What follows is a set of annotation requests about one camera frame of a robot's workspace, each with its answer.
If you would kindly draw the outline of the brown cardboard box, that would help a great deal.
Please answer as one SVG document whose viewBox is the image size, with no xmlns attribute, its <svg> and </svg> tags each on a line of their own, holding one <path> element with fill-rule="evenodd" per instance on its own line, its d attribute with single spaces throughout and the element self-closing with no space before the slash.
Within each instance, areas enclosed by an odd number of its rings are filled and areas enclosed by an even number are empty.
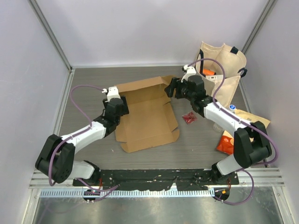
<svg viewBox="0 0 299 224">
<path fill-rule="evenodd" d="M 173 143 L 179 138 L 178 122 L 165 88 L 172 76 L 153 77 L 119 84 L 129 113 L 121 117 L 115 130 L 121 148 L 132 153 Z"/>
</svg>

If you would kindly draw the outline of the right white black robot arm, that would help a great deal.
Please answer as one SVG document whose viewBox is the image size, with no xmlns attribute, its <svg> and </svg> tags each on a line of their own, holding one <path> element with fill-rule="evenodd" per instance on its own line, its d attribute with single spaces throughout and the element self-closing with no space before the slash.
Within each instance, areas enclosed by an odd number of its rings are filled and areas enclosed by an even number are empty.
<svg viewBox="0 0 299 224">
<path fill-rule="evenodd" d="M 193 75 L 186 80 L 173 77 L 164 91 L 170 98 L 189 100 L 196 113 L 215 122 L 233 136 L 233 153 L 212 165 L 211 179 L 214 183 L 222 184 L 235 171 L 249 168 L 271 156 L 272 149 L 264 124 L 242 119 L 223 107 L 206 94 L 200 76 Z"/>
</svg>

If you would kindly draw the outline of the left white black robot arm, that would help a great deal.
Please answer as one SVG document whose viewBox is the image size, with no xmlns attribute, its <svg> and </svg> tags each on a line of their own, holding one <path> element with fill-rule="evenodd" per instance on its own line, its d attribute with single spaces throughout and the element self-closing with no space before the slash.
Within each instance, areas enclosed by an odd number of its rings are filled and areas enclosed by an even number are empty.
<svg viewBox="0 0 299 224">
<path fill-rule="evenodd" d="M 95 186 L 100 179 L 100 169 L 89 161 L 75 161 L 74 156 L 91 143 L 101 140 L 116 130 L 121 117 L 129 114 L 125 96 L 104 99 L 103 113 L 91 124 L 64 136 L 50 135 L 37 160 L 35 168 L 51 179 L 50 185 L 65 180 L 81 179 Z"/>
</svg>

